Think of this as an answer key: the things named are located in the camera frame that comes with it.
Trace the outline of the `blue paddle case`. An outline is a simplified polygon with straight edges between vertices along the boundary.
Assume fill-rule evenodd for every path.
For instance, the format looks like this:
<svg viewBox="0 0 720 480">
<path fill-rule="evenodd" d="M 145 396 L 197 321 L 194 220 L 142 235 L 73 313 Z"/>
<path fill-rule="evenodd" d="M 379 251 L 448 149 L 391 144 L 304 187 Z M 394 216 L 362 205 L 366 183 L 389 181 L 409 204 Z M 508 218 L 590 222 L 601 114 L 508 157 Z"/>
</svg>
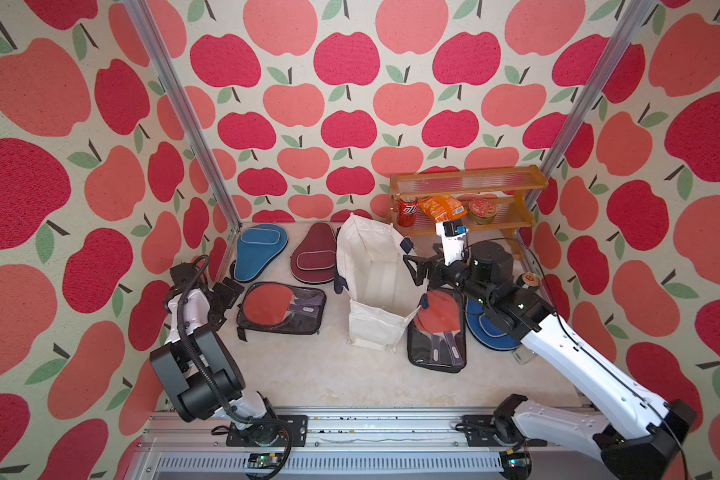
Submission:
<svg viewBox="0 0 720 480">
<path fill-rule="evenodd" d="M 495 327 L 484 315 L 483 308 L 471 299 L 467 300 L 466 323 L 474 338 L 484 347 L 499 351 L 511 352 L 520 343 Z"/>
<path fill-rule="evenodd" d="M 236 241 L 237 258 L 230 270 L 233 279 L 239 283 L 254 281 L 288 241 L 286 230 L 275 224 L 256 224 L 245 229 Z"/>
</svg>

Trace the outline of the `maroon paddle case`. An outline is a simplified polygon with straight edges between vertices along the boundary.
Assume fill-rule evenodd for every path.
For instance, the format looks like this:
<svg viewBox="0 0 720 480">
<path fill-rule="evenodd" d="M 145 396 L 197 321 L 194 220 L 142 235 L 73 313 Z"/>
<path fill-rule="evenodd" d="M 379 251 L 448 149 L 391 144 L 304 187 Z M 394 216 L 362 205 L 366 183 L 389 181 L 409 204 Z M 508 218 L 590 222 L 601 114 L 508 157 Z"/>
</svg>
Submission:
<svg viewBox="0 0 720 480">
<path fill-rule="evenodd" d="M 293 277 L 301 283 L 331 283 L 336 272 L 337 241 L 333 228 L 324 222 L 313 224 L 291 255 Z"/>
</svg>

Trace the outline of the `white canvas tote bag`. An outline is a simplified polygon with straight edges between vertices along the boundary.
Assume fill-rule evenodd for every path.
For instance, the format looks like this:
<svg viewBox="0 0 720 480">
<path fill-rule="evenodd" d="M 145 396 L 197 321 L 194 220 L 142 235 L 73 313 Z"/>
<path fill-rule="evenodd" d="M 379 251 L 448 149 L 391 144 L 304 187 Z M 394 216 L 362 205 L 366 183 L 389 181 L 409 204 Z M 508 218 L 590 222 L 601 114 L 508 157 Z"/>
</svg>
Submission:
<svg viewBox="0 0 720 480">
<path fill-rule="evenodd" d="M 427 285 L 417 286 L 403 257 L 412 242 L 391 224 L 350 215 L 337 235 L 336 267 L 349 294 L 352 345 L 394 353 L 419 310 Z"/>
</svg>

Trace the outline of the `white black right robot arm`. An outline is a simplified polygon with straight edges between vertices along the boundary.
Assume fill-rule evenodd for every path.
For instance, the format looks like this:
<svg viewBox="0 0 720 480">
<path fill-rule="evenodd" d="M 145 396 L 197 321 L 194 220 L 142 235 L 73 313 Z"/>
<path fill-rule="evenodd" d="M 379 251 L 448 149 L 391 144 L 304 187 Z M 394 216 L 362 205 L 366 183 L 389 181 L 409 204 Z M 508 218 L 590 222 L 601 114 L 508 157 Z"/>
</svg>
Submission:
<svg viewBox="0 0 720 480">
<path fill-rule="evenodd" d="M 450 286 L 480 306 L 494 327 L 545 359 L 598 409 L 579 414 L 513 394 L 487 427 L 498 442 L 557 444 L 600 461 L 618 479 L 661 479 L 683 455 L 695 411 L 682 400 L 665 401 L 590 346 L 549 302 L 514 280 L 513 258 L 500 244 L 477 242 L 454 260 L 442 247 L 432 257 L 416 256 L 409 239 L 401 248 L 416 285 Z"/>
</svg>

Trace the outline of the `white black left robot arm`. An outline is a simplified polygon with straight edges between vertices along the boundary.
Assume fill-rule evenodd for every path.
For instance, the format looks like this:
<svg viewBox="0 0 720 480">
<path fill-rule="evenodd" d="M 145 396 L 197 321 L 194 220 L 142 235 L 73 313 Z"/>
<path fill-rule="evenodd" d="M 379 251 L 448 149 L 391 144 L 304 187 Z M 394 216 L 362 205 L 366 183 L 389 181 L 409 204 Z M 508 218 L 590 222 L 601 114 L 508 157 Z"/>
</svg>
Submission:
<svg viewBox="0 0 720 480">
<path fill-rule="evenodd" d="M 218 335 L 242 286 L 230 280 L 210 286 L 209 265 L 202 255 L 170 268 L 163 301 L 169 333 L 150 353 L 150 365 L 182 420 L 225 418 L 244 443 L 270 445 L 282 437 L 276 415 L 262 395 L 245 392 L 243 374 Z"/>
</svg>

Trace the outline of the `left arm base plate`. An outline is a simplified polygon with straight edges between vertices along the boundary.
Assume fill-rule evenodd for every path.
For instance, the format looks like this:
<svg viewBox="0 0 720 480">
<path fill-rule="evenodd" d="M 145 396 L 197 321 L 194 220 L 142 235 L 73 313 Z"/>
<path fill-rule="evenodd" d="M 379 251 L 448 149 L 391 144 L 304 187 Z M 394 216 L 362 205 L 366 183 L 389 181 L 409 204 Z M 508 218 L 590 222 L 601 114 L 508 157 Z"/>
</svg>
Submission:
<svg viewBox="0 0 720 480">
<path fill-rule="evenodd" d="M 226 445 L 228 447 L 283 448 L 290 443 L 292 447 L 303 447 L 306 443 L 309 417 L 306 415 L 283 415 L 279 419 L 288 427 L 288 438 L 285 438 L 279 424 L 255 424 L 240 431 L 232 423 L 230 431 L 226 434 Z"/>
</svg>

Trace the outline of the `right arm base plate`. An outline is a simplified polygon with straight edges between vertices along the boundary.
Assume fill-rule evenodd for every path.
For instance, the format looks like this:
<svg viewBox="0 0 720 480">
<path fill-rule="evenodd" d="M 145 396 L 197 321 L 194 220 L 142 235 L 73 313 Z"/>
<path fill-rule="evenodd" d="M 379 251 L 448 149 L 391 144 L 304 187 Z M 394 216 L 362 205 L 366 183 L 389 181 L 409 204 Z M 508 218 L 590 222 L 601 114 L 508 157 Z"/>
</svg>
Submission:
<svg viewBox="0 0 720 480">
<path fill-rule="evenodd" d="M 465 435 L 470 447 L 503 447 L 516 449 L 528 445 L 545 447 L 548 442 L 523 436 L 510 420 L 493 415 L 464 415 L 454 429 Z"/>
</svg>

